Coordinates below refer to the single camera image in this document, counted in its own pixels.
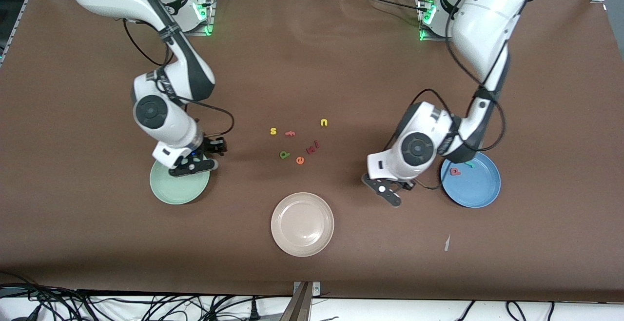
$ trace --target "brown tabletop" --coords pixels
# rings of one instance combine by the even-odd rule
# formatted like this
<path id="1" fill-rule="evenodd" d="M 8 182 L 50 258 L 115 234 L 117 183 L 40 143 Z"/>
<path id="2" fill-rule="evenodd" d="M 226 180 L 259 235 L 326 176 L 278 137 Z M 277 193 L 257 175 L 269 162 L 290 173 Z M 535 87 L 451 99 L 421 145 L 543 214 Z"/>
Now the brown tabletop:
<path id="1" fill-rule="evenodd" d="M 624 299 L 624 64 L 603 6 L 524 10 L 501 99 L 507 134 L 487 153 L 502 190 L 481 209 L 420 187 L 392 208 L 360 181 L 419 90 L 461 114 L 476 87 L 443 43 L 419 41 L 414 15 L 368 0 L 219 0 L 214 34 L 190 41 L 216 75 L 207 101 L 236 127 L 207 190 L 173 206 L 150 190 L 156 141 L 132 118 L 132 80 L 154 66 L 121 22 L 30 0 L 0 68 L 0 270 L 107 290 L 288 294 L 315 280 L 336 297 Z M 130 29 L 163 58 L 156 34 Z M 207 132 L 228 125 L 189 114 Z M 486 141 L 499 126 L 494 116 Z M 438 164 L 421 179 L 435 184 Z M 334 212 L 318 255 L 272 239 L 273 209 L 293 192 Z"/>

